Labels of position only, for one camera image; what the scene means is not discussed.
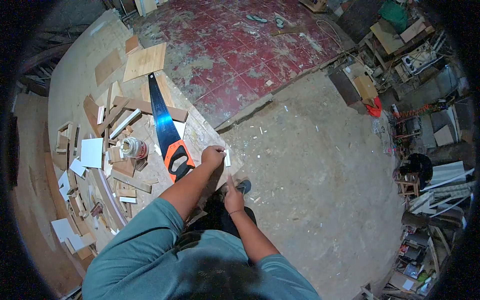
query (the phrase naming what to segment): cardboard box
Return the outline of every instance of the cardboard box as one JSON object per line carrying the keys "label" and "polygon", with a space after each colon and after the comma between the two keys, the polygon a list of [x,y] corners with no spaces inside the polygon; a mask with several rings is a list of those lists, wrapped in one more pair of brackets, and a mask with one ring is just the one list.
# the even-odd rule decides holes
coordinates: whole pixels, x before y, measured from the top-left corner
{"label": "cardboard box", "polygon": [[370,77],[367,75],[362,75],[355,78],[353,82],[360,92],[362,102],[366,105],[376,108],[377,106],[373,102],[373,99],[378,96],[378,93]]}

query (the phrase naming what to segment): bracelet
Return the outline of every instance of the bracelet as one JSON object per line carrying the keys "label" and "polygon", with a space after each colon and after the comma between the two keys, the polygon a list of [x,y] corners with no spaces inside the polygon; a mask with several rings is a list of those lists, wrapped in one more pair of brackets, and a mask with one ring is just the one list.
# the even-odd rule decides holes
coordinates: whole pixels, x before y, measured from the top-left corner
{"label": "bracelet", "polygon": [[241,212],[241,211],[243,211],[243,209],[239,209],[239,210],[233,211],[233,212],[229,213],[228,216],[230,216],[230,215],[233,214],[233,213],[237,213],[237,212]]}

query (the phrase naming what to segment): sandal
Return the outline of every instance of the sandal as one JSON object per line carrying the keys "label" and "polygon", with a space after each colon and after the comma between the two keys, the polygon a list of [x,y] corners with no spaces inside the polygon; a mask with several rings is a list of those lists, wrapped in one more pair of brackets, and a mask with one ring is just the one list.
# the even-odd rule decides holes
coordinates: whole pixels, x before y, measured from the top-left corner
{"label": "sandal", "polygon": [[268,21],[266,19],[260,18],[259,16],[252,15],[252,14],[247,14],[247,19],[252,20],[252,21],[257,21],[260,23],[267,23]]}
{"label": "sandal", "polygon": [[280,18],[279,16],[276,16],[275,17],[275,22],[276,22],[276,26],[278,28],[283,28],[283,20],[282,18]]}

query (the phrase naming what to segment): glue container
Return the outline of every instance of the glue container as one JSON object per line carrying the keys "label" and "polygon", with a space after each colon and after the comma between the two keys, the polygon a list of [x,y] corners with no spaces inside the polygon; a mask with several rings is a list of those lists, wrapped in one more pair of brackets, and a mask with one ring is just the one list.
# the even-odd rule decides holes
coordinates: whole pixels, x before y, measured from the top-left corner
{"label": "glue container", "polygon": [[125,156],[142,159],[148,155],[148,145],[131,136],[121,141],[120,151]]}

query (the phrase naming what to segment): concrete floor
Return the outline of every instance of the concrete floor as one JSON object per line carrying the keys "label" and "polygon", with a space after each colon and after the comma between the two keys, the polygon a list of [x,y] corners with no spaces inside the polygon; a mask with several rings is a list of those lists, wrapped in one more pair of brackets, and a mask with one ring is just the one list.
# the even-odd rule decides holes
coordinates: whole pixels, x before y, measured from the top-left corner
{"label": "concrete floor", "polygon": [[395,161],[370,116],[348,108],[324,72],[291,84],[222,136],[252,181],[246,206],[322,299],[352,299],[387,275],[401,243]]}

